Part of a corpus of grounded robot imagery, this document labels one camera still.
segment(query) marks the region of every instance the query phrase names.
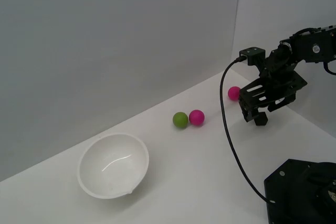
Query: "ball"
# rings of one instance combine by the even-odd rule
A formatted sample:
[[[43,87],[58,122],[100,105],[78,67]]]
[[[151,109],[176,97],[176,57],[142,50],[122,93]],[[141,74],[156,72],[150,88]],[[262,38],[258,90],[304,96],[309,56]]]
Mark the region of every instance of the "ball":
[[[191,124],[200,126],[204,122],[205,115],[202,111],[200,110],[193,110],[189,114],[189,121]]]
[[[173,124],[178,128],[186,128],[188,125],[188,116],[186,113],[177,112],[173,116]]]
[[[240,91],[240,87],[234,86],[234,87],[229,88],[227,95],[232,101],[237,101],[239,98],[239,91]]]

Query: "white table surface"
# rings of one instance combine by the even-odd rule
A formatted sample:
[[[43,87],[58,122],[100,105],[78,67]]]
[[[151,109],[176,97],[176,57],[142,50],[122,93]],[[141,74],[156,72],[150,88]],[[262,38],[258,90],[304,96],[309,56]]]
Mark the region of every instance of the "white table surface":
[[[0,223],[268,223],[265,203],[244,180],[227,143],[219,81],[220,74],[2,181]],[[247,83],[231,71],[224,90]],[[236,151],[262,193],[264,179],[288,158],[336,162],[336,139],[289,108],[268,113],[268,124],[256,127],[244,121],[237,102],[226,100],[225,107]],[[193,109],[204,111],[202,127],[172,125],[175,112]],[[132,194],[95,199],[78,185],[78,159],[112,132],[141,138],[149,169]]]

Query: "white bowl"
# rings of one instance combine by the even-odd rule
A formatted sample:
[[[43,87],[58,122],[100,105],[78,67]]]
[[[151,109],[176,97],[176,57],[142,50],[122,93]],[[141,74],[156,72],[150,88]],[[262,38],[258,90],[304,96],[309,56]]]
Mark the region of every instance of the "white bowl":
[[[100,199],[130,194],[145,176],[148,150],[136,136],[107,135],[95,141],[83,154],[77,169],[81,188]]]

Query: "robotic arm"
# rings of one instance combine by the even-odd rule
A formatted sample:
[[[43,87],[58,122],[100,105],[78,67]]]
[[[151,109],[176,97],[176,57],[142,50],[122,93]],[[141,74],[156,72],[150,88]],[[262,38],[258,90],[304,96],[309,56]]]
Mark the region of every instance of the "robotic arm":
[[[298,31],[282,40],[267,58],[265,50],[257,47],[242,50],[239,55],[245,56],[248,65],[256,66],[260,73],[257,80],[240,90],[239,105],[245,121],[266,125],[266,113],[259,112],[259,108],[277,110],[293,102],[296,92],[307,85],[294,71],[300,61],[323,62],[326,72],[336,75],[328,68],[328,63],[336,60],[336,26]]]

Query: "green ball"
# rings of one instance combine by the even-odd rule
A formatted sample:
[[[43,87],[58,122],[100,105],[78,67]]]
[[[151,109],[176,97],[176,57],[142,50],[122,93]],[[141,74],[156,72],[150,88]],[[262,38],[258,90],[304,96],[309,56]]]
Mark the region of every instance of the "green ball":
[[[173,123],[178,128],[186,128],[188,125],[188,116],[186,113],[177,112],[173,116]]]

